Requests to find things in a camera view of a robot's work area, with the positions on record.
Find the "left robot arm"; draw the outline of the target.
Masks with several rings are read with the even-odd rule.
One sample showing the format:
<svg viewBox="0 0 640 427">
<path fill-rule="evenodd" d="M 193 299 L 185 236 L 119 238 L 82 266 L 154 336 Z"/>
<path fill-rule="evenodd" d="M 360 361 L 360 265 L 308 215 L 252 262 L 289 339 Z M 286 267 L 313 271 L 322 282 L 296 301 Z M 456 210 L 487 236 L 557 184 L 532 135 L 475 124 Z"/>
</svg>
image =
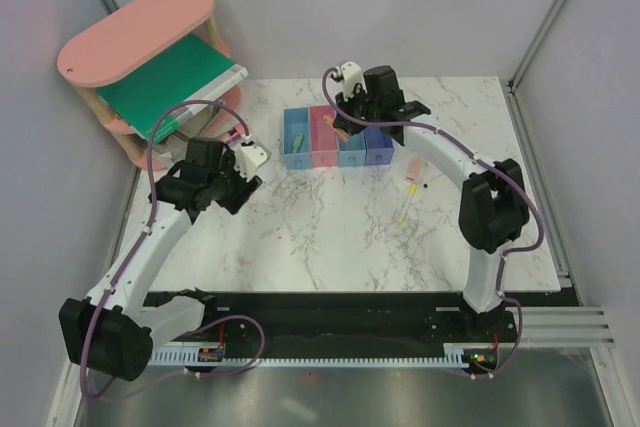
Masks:
<svg viewBox="0 0 640 427">
<path fill-rule="evenodd" d="M 126 381 L 137 379 L 155 349 L 183 334 L 208 340 L 219 316 L 201 294 L 179 293 L 146 309 L 161 267 L 198 216 L 216 204 L 235 215 L 261 186 L 258 170 L 270 158 L 258 142 L 233 147 L 197 137 L 186 156 L 151 183 L 146 219 L 125 251 L 81 299 L 67 299 L 59 321 L 69 360 L 86 370 Z"/>
</svg>

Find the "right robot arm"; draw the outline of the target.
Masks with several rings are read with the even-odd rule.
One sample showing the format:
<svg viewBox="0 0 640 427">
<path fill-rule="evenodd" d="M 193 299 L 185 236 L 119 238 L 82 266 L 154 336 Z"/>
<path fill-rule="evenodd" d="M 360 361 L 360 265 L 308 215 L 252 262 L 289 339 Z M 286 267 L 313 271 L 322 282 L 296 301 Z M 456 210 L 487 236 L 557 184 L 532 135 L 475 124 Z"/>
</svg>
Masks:
<svg viewBox="0 0 640 427">
<path fill-rule="evenodd" d="M 470 251 L 463 299 L 470 308 L 458 315 L 457 324 L 465 338 L 483 339 L 494 328 L 490 311 L 504 300 L 504 267 L 498 258 L 530 218 L 520 165 L 483 156 L 437 125 L 429 107 L 406 99 L 389 66 L 362 70 L 346 62 L 325 71 L 321 84 L 329 82 L 341 86 L 337 94 L 325 96 L 335 111 L 335 129 L 354 136 L 377 127 L 435 166 L 459 190 L 458 226 Z"/>
</svg>

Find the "pink capped clear tube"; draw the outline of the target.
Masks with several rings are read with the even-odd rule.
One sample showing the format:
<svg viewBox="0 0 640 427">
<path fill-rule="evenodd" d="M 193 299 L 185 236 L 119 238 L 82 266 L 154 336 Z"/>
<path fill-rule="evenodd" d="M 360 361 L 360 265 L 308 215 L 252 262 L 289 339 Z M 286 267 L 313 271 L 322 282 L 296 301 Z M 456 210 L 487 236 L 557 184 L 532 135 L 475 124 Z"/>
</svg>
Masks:
<svg viewBox="0 0 640 427">
<path fill-rule="evenodd" d="M 225 142 L 228 144 L 238 142 L 242 140 L 245 136 L 245 132 L 242 128 L 240 129 L 231 129 L 226 132 Z"/>
</svg>

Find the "green mini stapler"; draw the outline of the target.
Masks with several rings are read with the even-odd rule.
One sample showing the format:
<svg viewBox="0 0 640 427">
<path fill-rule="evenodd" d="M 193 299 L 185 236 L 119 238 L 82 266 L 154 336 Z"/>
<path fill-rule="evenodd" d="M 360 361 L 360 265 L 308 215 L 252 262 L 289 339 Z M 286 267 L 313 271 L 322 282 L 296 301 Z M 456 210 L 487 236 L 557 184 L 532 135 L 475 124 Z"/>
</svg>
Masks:
<svg viewBox="0 0 640 427">
<path fill-rule="evenodd" d="M 303 140 L 304 140 L 303 134 L 301 133 L 295 134 L 295 136 L 293 137 L 292 147 L 291 147 L 292 154 L 297 154 L 300 151 L 300 148 L 302 147 L 302 144 L 303 144 Z"/>
</svg>

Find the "pink eraser stick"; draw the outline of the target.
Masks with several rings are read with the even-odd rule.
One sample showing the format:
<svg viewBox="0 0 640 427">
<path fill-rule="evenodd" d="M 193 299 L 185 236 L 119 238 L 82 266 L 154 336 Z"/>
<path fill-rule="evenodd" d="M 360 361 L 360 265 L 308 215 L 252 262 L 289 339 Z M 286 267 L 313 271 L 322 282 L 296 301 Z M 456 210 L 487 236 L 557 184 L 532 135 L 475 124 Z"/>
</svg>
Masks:
<svg viewBox="0 0 640 427">
<path fill-rule="evenodd" d="M 406 180 L 410 183 L 415 183 L 418 180 L 422 167 L 422 160 L 419 157 L 414 158 L 409 166 Z"/>
</svg>

